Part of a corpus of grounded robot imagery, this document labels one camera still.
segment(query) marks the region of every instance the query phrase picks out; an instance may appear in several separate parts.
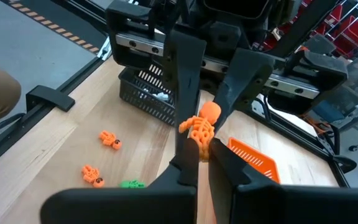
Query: green toy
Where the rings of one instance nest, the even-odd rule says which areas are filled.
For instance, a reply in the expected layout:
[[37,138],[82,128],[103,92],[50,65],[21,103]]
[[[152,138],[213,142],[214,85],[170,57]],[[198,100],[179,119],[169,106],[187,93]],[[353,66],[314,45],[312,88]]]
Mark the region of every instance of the green toy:
[[140,189],[146,187],[146,185],[143,182],[138,182],[137,180],[122,181],[119,186],[121,188],[129,188],[129,189]]

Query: black cable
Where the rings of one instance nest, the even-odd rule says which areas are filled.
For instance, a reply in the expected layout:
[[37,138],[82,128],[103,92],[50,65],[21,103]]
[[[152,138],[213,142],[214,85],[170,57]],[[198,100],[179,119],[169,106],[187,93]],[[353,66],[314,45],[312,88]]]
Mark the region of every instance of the black cable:
[[265,30],[264,38],[258,43],[259,51],[262,51],[264,49],[264,47],[265,47],[264,43],[265,43],[265,40],[267,38],[267,33],[268,32],[269,32],[268,30]]
[[334,150],[335,148],[335,144],[332,142],[331,138],[329,137],[328,133],[327,132],[324,132],[323,133],[323,136],[326,140],[326,142],[329,144],[329,146],[331,147],[332,150]]
[[267,104],[267,96],[265,96],[265,95],[264,95],[264,104],[266,105],[266,110],[267,110],[268,119],[271,120],[271,119],[272,119],[272,115],[270,114],[269,105]]
[[333,151],[335,155],[339,155],[339,153],[341,153],[341,133],[339,132],[339,129],[334,126],[331,126],[331,129],[334,133]]
[[260,105],[262,106],[262,108],[264,109],[264,115],[265,115],[265,119],[270,122],[270,111],[269,108],[267,106],[267,104],[265,104],[261,99],[259,99],[258,97],[255,98],[256,101],[258,101],[258,103],[260,103]]

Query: metal bracket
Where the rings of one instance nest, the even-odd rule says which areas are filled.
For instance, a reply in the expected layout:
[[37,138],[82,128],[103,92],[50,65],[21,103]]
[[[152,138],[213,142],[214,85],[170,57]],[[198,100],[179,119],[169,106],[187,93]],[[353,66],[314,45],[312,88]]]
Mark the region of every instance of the metal bracket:
[[104,41],[104,44],[100,48],[100,51],[97,55],[98,58],[101,58],[102,60],[107,60],[111,56],[111,45],[110,45],[110,38],[107,36],[106,40]]
[[37,85],[25,95],[27,111],[30,111],[41,102],[51,103],[64,112],[70,110],[75,104],[75,100],[68,95],[46,86]]

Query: orange skeleton toy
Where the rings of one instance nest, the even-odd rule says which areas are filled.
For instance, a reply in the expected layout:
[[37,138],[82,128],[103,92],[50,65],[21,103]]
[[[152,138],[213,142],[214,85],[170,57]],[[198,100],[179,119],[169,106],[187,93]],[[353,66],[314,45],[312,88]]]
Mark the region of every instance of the orange skeleton toy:
[[179,125],[179,133],[184,133],[193,127],[190,138],[197,142],[201,160],[209,158],[209,143],[215,135],[213,124],[216,123],[220,115],[221,107],[209,101],[203,105],[198,116],[193,116]]
[[99,170],[96,168],[91,167],[90,165],[85,165],[82,168],[82,174],[85,181],[88,183],[93,184],[93,182],[99,178]]
[[111,146],[116,140],[116,135],[108,131],[102,131],[99,134],[99,138],[103,140],[104,145]]

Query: screw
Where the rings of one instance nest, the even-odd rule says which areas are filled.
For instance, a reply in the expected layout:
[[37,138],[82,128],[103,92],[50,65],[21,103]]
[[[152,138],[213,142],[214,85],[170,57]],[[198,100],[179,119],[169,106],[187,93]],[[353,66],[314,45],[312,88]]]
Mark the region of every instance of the screw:
[[277,86],[278,86],[278,81],[272,81],[272,82],[270,83],[270,85],[277,87]]
[[159,52],[159,51],[158,51],[158,48],[153,47],[153,48],[152,48],[152,52],[155,53],[155,54],[158,54],[158,52]]
[[295,93],[303,93],[303,89],[297,88],[297,89],[295,90]]
[[129,41],[129,45],[131,47],[136,47],[136,43],[133,40]]

